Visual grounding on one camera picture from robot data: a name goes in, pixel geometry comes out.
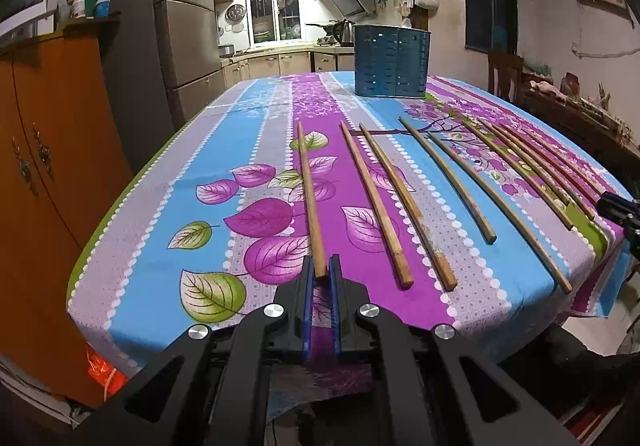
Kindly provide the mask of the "worn wooden chopstick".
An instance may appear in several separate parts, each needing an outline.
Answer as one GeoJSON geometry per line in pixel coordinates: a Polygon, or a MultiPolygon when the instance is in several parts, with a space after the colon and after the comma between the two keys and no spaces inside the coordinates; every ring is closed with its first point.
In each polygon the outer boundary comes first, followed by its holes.
{"type": "Polygon", "coordinates": [[[407,185],[405,185],[404,180],[402,180],[402,177],[397,173],[394,165],[385,154],[385,151],[383,151],[383,148],[374,140],[371,132],[362,123],[360,123],[359,128],[376,158],[385,170],[390,182],[392,182],[394,190],[397,193],[400,202],[404,206],[414,230],[416,231],[416,235],[418,235],[422,246],[431,259],[431,263],[433,264],[437,278],[442,285],[442,289],[447,292],[454,290],[458,284],[457,278],[451,270],[451,266],[444,251],[442,251],[442,249],[439,248],[439,245],[435,243],[430,230],[424,222],[424,216],[408,190],[407,185]]]}

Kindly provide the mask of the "wooden chair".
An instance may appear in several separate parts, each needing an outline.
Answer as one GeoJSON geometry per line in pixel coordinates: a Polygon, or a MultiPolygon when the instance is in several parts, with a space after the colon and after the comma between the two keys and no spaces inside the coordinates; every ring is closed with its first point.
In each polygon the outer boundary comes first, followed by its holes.
{"type": "Polygon", "coordinates": [[[487,57],[487,91],[506,102],[518,102],[521,96],[523,58],[497,50],[490,50],[487,57]]]}

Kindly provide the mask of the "short bamboo chopstick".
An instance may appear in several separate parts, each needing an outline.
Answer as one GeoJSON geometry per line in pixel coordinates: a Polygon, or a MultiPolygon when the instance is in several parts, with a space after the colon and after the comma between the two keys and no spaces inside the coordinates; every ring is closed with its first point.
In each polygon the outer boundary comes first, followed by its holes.
{"type": "Polygon", "coordinates": [[[497,233],[489,224],[484,214],[482,214],[482,211],[480,211],[477,203],[472,198],[471,194],[468,192],[465,186],[462,184],[457,174],[454,173],[454,170],[452,170],[448,163],[442,158],[442,156],[437,153],[434,145],[428,142],[425,137],[421,135],[418,130],[416,130],[416,128],[413,128],[409,121],[402,117],[399,117],[399,121],[416,139],[416,142],[418,142],[422,146],[424,151],[426,151],[427,154],[430,155],[431,159],[436,163],[436,166],[439,168],[440,172],[446,177],[449,184],[456,191],[462,203],[465,205],[466,210],[469,212],[476,226],[480,230],[485,243],[488,245],[495,244],[497,240],[497,233]]]}

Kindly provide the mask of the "blue perforated utensil holder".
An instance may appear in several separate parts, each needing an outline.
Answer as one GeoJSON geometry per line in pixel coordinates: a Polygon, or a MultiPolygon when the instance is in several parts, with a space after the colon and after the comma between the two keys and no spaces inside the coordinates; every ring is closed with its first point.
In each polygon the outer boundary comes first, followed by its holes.
{"type": "Polygon", "coordinates": [[[368,98],[423,99],[431,32],[400,26],[355,26],[355,92],[368,98]]]}

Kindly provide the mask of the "dark wooden side table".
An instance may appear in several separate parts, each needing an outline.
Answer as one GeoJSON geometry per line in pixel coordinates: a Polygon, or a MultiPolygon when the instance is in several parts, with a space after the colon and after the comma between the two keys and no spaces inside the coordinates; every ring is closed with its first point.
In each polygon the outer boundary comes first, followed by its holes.
{"type": "Polygon", "coordinates": [[[639,150],[631,144],[617,140],[613,132],[602,123],[584,114],[570,102],[539,90],[546,81],[523,81],[520,105],[523,110],[544,121],[550,127],[582,147],[601,165],[610,170],[620,182],[639,180],[639,150]]]}

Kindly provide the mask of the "kitchen window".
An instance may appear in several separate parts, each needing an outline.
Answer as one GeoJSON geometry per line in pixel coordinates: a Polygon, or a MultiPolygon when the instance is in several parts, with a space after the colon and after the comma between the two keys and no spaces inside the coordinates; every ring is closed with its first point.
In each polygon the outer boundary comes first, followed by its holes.
{"type": "Polygon", "coordinates": [[[246,8],[251,43],[302,39],[299,0],[246,0],[246,8]]]}

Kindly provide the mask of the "silver refrigerator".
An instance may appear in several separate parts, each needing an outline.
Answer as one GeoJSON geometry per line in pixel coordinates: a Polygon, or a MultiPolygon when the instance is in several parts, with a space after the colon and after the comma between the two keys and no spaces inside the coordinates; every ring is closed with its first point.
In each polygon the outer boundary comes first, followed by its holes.
{"type": "Polygon", "coordinates": [[[154,0],[160,68],[179,129],[224,92],[214,0],[154,0]]]}

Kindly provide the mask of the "steel electric kettle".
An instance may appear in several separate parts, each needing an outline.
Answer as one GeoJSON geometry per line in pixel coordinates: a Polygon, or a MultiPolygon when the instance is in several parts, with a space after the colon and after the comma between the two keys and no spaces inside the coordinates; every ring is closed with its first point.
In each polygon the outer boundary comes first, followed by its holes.
{"type": "Polygon", "coordinates": [[[332,35],[342,47],[352,47],[355,44],[355,24],[349,20],[335,22],[332,35]]]}

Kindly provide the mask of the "light wooden chopstick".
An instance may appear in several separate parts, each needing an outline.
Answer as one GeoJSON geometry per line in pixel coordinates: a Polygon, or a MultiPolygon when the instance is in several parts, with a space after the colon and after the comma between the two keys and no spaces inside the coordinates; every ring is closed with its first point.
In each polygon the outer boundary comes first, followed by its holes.
{"type": "Polygon", "coordinates": [[[409,289],[413,285],[413,277],[409,271],[409,264],[402,250],[399,238],[394,230],[392,221],[390,221],[390,216],[373,183],[367,165],[359,153],[358,146],[350,135],[344,121],[340,121],[340,128],[360,174],[364,189],[370,199],[375,218],[378,220],[378,227],[380,228],[385,247],[390,255],[390,261],[393,263],[398,284],[401,289],[409,289]]]}

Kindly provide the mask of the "brown wooden chopstick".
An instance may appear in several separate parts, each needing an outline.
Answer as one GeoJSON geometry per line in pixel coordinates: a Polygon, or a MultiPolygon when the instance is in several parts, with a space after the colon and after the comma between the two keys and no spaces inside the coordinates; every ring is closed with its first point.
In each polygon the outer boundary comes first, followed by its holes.
{"type": "Polygon", "coordinates": [[[324,252],[320,222],[318,219],[316,195],[314,195],[314,179],[311,175],[308,160],[305,133],[300,121],[297,122],[297,142],[300,170],[302,170],[303,176],[307,226],[311,245],[311,258],[312,261],[314,261],[314,277],[316,277],[318,281],[323,281],[324,278],[328,277],[326,253],[324,252]]]}

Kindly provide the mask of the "orange wooden cabinet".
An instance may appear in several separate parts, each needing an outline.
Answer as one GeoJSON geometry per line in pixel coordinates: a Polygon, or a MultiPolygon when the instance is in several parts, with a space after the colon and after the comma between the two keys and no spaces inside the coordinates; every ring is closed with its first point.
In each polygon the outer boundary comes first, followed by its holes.
{"type": "Polygon", "coordinates": [[[90,407],[103,397],[66,292],[132,178],[102,68],[117,25],[74,21],[1,51],[1,354],[90,407]]]}

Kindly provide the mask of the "long thin bamboo chopstick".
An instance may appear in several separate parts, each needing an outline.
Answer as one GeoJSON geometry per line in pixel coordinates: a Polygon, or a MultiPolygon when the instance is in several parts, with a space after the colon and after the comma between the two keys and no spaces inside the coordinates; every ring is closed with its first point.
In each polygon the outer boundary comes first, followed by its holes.
{"type": "Polygon", "coordinates": [[[547,251],[544,250],[542,244],[535,237],[535,235],[525,226],[525,224],[518,218],[516,213],[508,206],[505,200],[503,200],[497,192],[495,192],[484,180],[480,173],[477,173],[470,165],[468,165],[455,151],[453,151],[448,145],[439,140],[437,136],[427,133],[428,138],[433,141],[442,151],[444,151],[481,189],[482,191],[494,202],[503,215],[509,220],[514,229],[517,229],[521,237],[529,245],[529,248],[533,250],[533,253],[537,255],[539,261],[544,264],[544,267],[553,277],[558,286],[568,295],[573,291],[573,286],[566,276],[561,272],[559,267],[552,260],[547,251]]]}

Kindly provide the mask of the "green-ended wooden chopstick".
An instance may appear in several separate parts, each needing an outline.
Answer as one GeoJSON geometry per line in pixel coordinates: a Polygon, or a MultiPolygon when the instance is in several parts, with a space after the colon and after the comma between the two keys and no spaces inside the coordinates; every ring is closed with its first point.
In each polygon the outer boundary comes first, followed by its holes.
{"type": "Polygon", "coordinates": [[[605,192],[605,188],[600,183],[592,180],[587,172],[579,167],[578,163],[571,161],[559,148],[552,146],[529,128],[524,128],[522,133],[542,151],[544,156],[550,157],[553,167],[560,171],[565,179],[574,184],[578,191],[584,197],[589,198],[592,203],[595,203],[605,192]]]}

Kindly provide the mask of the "blue lidded jar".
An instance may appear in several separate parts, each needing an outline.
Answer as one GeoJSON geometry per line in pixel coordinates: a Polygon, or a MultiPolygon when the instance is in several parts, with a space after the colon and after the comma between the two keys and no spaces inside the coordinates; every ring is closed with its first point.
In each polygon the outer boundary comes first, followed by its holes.
{"type": "Polygon", "coordinates": [[[94,5],[95,18],[107,18],[111,13],[111,0],[96,0],[94,5]]]}

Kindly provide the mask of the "reddish wooden chopstick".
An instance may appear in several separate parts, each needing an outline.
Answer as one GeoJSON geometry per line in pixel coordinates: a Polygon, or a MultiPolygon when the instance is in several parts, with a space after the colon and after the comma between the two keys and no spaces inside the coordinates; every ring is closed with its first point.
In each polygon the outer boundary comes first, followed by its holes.
{"type": "Polygon", "coordinates": [[[574,192],[575,196],[580,196],[583,203],[591,203],[593,206],[597,203],[597,195],[587,183],[578,177],[578,174],[570,169],[562,159],[544,147],[544,141],[541,141],[535,134],[527,130],[518,131],[508,125],[500,123],[499,128],[508,136],[511,136],[518,145],[520,145],[527,153],[538,160],[540,166],[547,171],[551,177],[558,183],[562,183],[567,193],[574,192]]]}

